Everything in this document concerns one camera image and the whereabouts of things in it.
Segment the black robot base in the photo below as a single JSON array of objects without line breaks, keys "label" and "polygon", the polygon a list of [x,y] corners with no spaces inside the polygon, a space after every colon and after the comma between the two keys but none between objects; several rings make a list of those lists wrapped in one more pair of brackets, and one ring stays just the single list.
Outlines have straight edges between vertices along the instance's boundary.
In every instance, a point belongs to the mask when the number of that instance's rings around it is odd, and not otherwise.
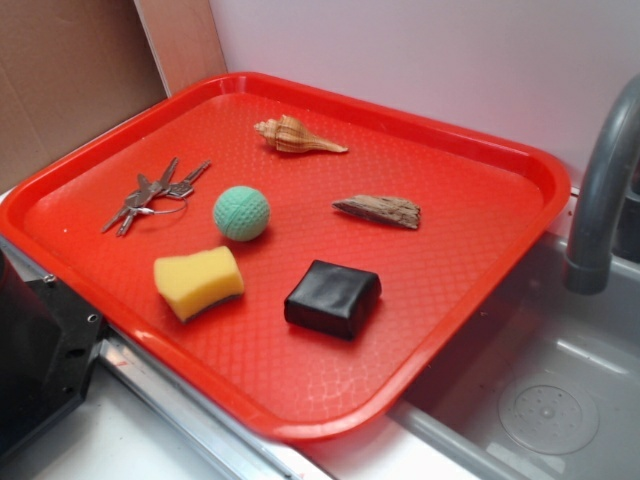
[{"label": "black robot base", "polygon": [[23,280],[1,256],[1,462],[87,395],[103,315],[61,280]]}]

